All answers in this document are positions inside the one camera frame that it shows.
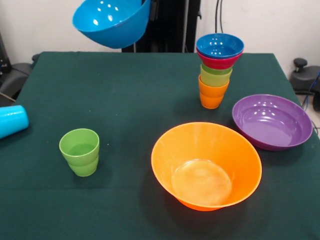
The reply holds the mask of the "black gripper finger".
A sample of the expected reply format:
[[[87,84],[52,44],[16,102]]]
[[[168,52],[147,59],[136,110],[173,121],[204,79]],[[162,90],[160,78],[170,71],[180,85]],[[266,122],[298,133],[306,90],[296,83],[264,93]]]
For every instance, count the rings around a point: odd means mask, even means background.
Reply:
[[[158,0],[151,0],[149,20],[155,21],[158,19]]]

